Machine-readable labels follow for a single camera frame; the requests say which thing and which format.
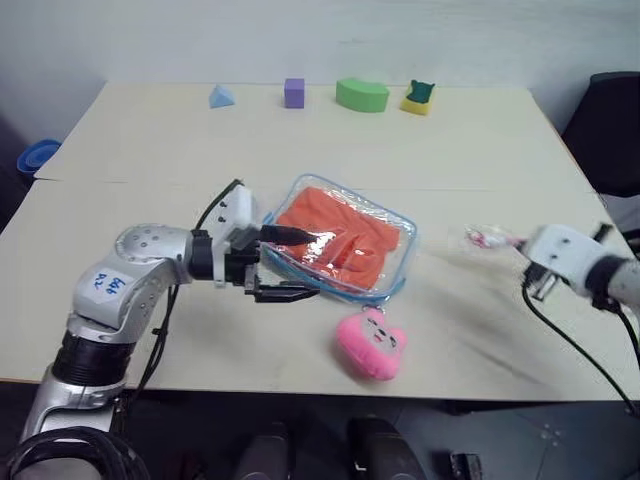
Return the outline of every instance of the white wall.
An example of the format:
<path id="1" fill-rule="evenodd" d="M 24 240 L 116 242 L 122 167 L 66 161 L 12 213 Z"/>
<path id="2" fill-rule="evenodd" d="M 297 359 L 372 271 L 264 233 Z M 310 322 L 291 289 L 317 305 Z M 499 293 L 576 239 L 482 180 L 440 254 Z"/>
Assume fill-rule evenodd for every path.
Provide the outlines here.
<path id="1" fill-rule="evenodd" d="M 105 80 L 529 87 L 558 128 L 640 68 L 638 0 L 0 0 L 0 115 L 63 139 Z"/>

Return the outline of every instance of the black chair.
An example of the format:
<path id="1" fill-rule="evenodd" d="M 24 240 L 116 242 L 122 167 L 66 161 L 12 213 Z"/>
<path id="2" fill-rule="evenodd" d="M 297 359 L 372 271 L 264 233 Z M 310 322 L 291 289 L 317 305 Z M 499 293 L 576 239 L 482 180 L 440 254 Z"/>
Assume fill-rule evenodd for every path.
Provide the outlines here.
<path id="1" fill-rule="evenodd" d="M 562 139 L 596 192 L 640 195 L 640 73 L 593 75 Z M 623 235 L 640 251 L 638 227 Z"/>

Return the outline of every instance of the blue triangle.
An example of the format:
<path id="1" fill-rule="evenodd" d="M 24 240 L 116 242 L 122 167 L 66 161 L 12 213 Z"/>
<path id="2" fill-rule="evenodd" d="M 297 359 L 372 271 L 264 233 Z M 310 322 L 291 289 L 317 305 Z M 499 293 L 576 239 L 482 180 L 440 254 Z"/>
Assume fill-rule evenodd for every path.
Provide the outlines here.
<path id="1" fill-rule="evenodd" d="M 226 107 L 228 105 L 234 105 L 235 103 L 231 90 L 221 85 L 216 85 L 216 88 L 214 88 L 211 95 L 209 95 L 210 108 Z"/>

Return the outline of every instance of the orange towel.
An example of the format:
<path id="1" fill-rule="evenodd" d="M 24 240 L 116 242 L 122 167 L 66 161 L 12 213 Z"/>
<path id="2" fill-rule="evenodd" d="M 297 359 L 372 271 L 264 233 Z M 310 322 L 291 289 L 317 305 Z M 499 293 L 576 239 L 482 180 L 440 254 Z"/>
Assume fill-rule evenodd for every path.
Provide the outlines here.
<path id="1" fill-rule="evenodd" d="M 318 235 L 309 245 L 283 247 L 296 260 L 341 282 L 371 289 L 400 230 L 356 211 L 319 188 L 307 187 L 277 219 Z"/>

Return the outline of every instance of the pink stuffed toy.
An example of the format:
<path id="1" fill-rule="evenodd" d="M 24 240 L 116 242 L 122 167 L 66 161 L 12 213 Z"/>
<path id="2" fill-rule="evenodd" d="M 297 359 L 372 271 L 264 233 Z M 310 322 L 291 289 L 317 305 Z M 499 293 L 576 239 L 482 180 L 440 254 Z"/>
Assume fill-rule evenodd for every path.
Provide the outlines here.
<path id="1" fill-rule="evenodd" d="M 342 320 L 336 336 L 342 349 L 364 373 L 378 380 L 391 380 L 400 368 L 407 337 L 402 330 L 387 330 L 383 324 L 384 314 L 369 308 Z"/>

